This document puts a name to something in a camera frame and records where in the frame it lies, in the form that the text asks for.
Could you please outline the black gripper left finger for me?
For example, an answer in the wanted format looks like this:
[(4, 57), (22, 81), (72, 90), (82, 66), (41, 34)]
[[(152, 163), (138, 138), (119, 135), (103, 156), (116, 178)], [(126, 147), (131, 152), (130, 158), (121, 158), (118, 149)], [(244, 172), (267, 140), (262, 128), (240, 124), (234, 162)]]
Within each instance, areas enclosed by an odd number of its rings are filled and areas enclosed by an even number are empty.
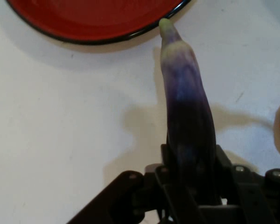
[(125, 171), (116, 177), (70, 221), (70, 224), (139, 224), (156, 210), (162, 223), (196, 223), (196, 203), (177, 178), (175, 159), (167, 144), (161, 146), (161, 164), (145, 173)]

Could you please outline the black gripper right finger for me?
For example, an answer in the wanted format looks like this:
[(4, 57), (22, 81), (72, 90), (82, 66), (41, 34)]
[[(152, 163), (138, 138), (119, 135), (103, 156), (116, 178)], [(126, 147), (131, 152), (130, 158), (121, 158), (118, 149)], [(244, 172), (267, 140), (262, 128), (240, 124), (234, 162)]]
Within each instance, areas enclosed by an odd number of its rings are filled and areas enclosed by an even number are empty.
[(215, 173), (221, 197), (239, 210), (233, 223), (280, 224), (280, 168), (259, 175), (247, 166), (232, 164), (217, 146)]

